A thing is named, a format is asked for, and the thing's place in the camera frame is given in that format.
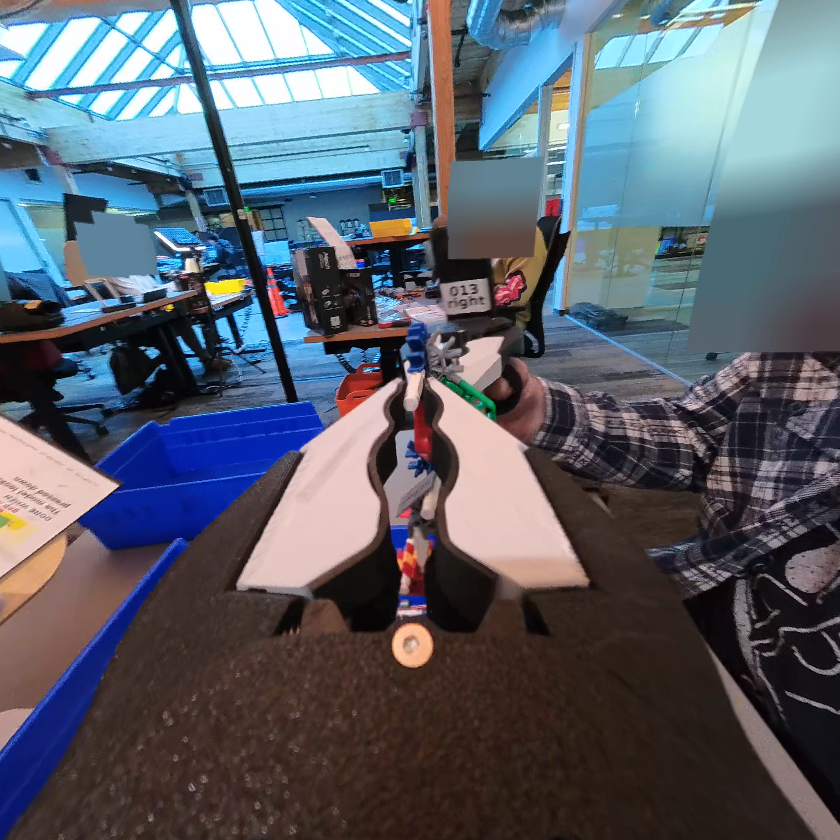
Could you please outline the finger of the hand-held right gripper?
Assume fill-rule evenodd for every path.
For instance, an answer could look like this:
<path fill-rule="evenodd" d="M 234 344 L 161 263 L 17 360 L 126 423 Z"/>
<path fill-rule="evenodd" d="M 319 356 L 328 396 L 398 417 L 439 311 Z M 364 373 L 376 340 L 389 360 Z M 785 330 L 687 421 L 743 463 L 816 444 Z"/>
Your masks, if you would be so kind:
<path fill-rule="evenodd" d="M 485 335 L 469 339 L 459 358 L 457 377 L 480 392 L 499 379 L 511 393 L 521 393 L 529 382 L 524 363 L 514 362 L 524 348 L 522 335 Z"/>

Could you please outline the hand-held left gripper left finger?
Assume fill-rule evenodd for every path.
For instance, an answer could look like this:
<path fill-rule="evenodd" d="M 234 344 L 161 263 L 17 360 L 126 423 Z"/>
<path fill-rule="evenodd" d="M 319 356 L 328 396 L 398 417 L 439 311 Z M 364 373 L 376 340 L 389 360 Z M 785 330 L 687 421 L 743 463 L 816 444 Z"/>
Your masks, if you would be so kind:
<path fill-rule="evenodd" d="M 238 577 L 240 592 L 330 600 L 352 628 L 396 617 L 401 574 L 384 483 L 403 383 L 390 381 L 304 445 Z"/>

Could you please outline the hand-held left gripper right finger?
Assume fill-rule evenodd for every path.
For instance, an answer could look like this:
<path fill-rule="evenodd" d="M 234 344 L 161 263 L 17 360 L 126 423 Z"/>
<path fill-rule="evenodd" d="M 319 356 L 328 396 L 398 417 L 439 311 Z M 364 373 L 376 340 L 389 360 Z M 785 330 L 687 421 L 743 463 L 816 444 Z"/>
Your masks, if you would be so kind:
<path fill-rule="evenodd" d="M 426 582 L 431 622 L 478 629 L 494 602 L 587 589 L 550 493 L 553 463 L 445 385 L 427 385 L 425 402 L 440 481 Z"/>

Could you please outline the green wheeled toy model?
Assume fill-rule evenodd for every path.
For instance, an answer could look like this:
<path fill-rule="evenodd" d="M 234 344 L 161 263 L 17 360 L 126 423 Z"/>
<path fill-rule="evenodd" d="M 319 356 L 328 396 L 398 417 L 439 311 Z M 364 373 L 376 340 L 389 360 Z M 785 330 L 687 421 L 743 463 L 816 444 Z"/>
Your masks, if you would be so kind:
<path fill-rule="evenodd" d="M 413 322 L 401 348 L 401 367 L 405 384 L 403 407 L 413 420 L 413 436 L 405 457 L 408 468 L 420 481 L 398 504 L 400 516 L 407 520 L 404 545 L 396 559 L 401 575 L 396 614 L 416 619 L 427 612 L 425 573 L 437 543 L 437 510 L 442 480 L 432 465 L 433 439 L 424 402 L 427 387 L 438 382 L 482 416 L 495 421 L 495 403 L 481 395 L 478 374 L 466 373 L 465 356 L 473 354 L 470 342 L 512 326 L 505 318 L 477 317 L 446 322 L 430 330 L 424 322 Z"/>

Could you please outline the blue plastic bin with label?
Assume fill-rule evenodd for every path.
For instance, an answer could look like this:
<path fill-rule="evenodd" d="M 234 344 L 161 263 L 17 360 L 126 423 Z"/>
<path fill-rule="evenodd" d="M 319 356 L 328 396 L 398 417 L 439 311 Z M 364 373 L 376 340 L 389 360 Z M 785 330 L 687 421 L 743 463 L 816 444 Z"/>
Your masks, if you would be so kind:
<path fill-rule="evenodd" d="M 186 550 L 174 540 L 135 585 L 43 699 L 10 734 L 1 751 L 1 838 L 42 791 L 75 737 L 117 646 L 147 596 Z"/>

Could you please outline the person's right forearm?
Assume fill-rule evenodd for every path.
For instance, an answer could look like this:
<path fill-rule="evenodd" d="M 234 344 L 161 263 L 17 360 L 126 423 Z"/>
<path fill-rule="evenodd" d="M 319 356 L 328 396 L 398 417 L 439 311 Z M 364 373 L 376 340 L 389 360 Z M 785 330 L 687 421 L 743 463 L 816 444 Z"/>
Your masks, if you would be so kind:
<path fill-rule="evenodd" d="M 744 353 L 675 398 L 534 381 L 531 446 L 600 484 L 700 495 L 696 537 L 651 552 L 684 599 L 838 537 L 838 353 Z"/>

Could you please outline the wooden office desk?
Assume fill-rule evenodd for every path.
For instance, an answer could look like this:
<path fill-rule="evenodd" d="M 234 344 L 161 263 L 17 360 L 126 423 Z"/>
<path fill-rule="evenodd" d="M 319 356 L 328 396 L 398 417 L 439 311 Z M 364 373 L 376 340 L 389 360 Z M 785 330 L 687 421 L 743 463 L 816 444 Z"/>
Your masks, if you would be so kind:
<path fill-rule="evenodd" d="M 404 376 L 401 348 L 406 341 L 408 327 L 423 323 L 429 332 L 445 322 L 437 311 L 429 318 L 397 317 L 377 325 L 353 325 L 344 332 L 323 335 L 309 331 L 303 337 L 306 344 L 319 344 L 327 355 L 345 355 L 352 349 L 380 351 L 380 370 L 384 383 Z"/>

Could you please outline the empty blue plastic bin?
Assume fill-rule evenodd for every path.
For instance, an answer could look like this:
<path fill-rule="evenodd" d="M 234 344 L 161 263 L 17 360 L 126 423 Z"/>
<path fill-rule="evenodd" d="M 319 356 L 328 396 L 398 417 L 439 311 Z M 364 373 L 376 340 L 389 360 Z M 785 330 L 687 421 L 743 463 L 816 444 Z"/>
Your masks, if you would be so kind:
<path fill-rule="evenodd" d="M 79 523 L 109 550 L 192 540 L 323 429 L 310 402 L 149 422 L 98 463 L 121 485 Z"/>

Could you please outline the black cardboard box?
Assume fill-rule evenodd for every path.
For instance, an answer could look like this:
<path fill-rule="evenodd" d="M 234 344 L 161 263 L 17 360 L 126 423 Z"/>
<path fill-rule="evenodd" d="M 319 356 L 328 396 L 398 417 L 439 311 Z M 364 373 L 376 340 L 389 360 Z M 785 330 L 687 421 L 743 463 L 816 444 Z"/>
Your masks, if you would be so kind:
<path fill-rule="evenodd" d="M 378 325 L 371 268 L 339 268 L 331 247 L 293 250 L 291 264 L 309 330 L 331 337 L 350 327 Z"/>

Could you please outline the orange plastic bin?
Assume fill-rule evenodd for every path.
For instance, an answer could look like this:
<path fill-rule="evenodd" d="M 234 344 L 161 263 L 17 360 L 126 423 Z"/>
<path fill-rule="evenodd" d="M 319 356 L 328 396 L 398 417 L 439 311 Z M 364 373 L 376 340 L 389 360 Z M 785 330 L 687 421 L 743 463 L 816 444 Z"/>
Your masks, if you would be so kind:
<path fill-rule="evenodd" d="M 335 405 L 339 417 L 345 417 L 355 407 L 375 394 L 382 385 L 382 368 L 378 364 L 362 364 L 356 371 L 345 375 L 335 393 Z"/>

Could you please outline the white paper sign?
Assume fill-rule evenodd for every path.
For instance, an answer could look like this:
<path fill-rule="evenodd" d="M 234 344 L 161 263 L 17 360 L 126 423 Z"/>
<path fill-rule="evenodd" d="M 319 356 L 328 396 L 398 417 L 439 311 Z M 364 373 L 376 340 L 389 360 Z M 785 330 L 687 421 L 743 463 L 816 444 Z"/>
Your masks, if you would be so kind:
<path fill-rule="evenodd" d="M 356 270 L 358 268 L 352 248 L 328 219 L 308 216 L 307 221 L 326 245 L 332 248 L 340 270 Z"/>

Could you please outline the black floor stand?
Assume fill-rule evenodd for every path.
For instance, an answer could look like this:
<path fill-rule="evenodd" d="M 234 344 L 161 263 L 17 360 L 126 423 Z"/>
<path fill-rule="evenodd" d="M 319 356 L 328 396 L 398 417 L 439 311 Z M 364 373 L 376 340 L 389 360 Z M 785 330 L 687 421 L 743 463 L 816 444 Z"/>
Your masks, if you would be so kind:
<path fill-rule="evenodd" d="M 217 159 L 234 224 L 243 248 L 248 273 L 252 280 L 260 313 L 266 327 L 283 394 L 288 403 L 299 402 L 298 392 L 292 378 L 285 347 L 277 327 L 277 320 L 270 305 L 266 273 L 259 259 L 249 226 L 242 193 L 239 188 L 234 164 L 228 148 L 224 127 L 217 110 L 210 80 L 204 66 L 201 48 L 193 26 L 192 9 L 187 1 L 170 1 L 185 57 L 192 73 L 196 95 L 201 104 L 206 130 Z"/>

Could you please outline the instruction booklet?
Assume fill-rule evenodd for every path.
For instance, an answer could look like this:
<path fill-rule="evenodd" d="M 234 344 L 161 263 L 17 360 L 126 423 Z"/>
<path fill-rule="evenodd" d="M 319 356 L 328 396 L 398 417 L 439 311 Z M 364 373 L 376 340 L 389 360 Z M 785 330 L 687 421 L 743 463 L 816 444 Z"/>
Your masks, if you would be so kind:
<path fill-rule="evenodd" d="M 120 488 L 98 467 L 1 418 L 1 576 Z"/>

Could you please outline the round wooden board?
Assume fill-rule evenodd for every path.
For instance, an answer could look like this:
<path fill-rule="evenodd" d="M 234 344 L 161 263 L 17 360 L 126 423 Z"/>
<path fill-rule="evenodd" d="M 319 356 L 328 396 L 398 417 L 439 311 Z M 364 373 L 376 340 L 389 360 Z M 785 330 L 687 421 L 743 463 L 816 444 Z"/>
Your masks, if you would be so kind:
<path fill-rule="evenodd" d="M 1 624 L 46 586 L 66 551 L 67 533 L 63 532 L 2 577 Z"/>

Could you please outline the wooden post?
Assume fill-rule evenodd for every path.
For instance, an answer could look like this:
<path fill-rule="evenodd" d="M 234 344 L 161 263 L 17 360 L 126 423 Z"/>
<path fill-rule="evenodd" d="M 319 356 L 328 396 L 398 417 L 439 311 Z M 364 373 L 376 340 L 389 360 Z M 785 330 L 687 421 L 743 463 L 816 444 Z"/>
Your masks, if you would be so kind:
<path fill-rule="evenodd" d="M 455 162 L 455 87 L 450 1 L 427 1 L 427 40 L 434 117 L 438 218 L 448 214 L 452 165 Z"/>

